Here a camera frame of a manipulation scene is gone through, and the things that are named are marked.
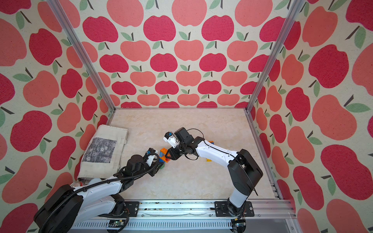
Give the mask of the orange lego plate bottom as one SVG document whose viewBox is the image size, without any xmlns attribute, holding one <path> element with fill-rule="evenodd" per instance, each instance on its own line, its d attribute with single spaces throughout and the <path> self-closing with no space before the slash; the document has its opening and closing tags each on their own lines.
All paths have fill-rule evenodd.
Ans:
<svg viewBox="0 0 373 233">
<path fill-rule="evenodd" d="M 166 156 L 167 153 L 168 153 L 168 150 L 166 148 L 162 148 L 160 150 L 160 159 L 162 159 L 166 163 L 169 162 L 169 158 L 167 158 L 167 156 Z"/>
</svg>

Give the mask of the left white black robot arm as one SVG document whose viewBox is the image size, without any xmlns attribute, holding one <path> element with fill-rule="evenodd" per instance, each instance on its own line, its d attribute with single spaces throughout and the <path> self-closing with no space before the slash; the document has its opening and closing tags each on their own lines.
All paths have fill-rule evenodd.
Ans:
<svg viewBox="0 0 373 233">
<path fill-rule="evenodd" d="M 101 216 L 117 219 L 117 232 L 137 213 L 137 203 L 127 205 L 120 193 L 146 174 L 155 175 L 161 168 L 157 153 L 134 155 L 127 166 L 106 180 L 73 187 L 59 187 L 34 216 L 41 233 L 66 233 L 74 225 Z"/>
</svg>

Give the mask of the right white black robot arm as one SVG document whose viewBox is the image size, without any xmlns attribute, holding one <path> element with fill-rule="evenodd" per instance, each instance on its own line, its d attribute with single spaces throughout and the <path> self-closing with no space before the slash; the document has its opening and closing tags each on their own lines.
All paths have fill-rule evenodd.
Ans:
<svg viewBox="0 0 373 233">
<path fill-rule="evenodd" d="M 194 138 L 184 127 L 174 133 L 165 133 L 163 139 L 171 145 L 166 154 L 171 160 L 190 154 L 227 168 L 235 189 L 223 210 L 234 217 L 244 214 L 247 198 L 255 191 L 256 185 L 263 177 L 263 171 L 247 150 L 233 151 L 218 147 L 203 137 Z"/>
</svg>

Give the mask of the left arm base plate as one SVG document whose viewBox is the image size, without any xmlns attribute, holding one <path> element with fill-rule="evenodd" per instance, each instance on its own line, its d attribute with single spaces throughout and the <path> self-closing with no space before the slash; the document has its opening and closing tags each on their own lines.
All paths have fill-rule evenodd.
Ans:
<svg viewBox="0 0 373 233">
<path fill-rule="evenodd" d="M 114 217 L 137 217 L 140 202 L 118 202 L 110 215 Z"/>
</svg>

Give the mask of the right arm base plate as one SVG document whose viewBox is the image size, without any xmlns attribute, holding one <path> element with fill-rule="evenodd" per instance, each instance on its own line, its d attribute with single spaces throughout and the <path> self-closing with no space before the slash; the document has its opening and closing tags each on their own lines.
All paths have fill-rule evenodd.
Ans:
<svg viewBox="0 0 373 233">
<path fill-rule="evenodd" d="M 254 217 L 254 208 L 251 202 L 245 201 L 241 207 L 236 207 L 229 201 L 214 202 L 214 210 L 217 217 Z"/>
</svg>

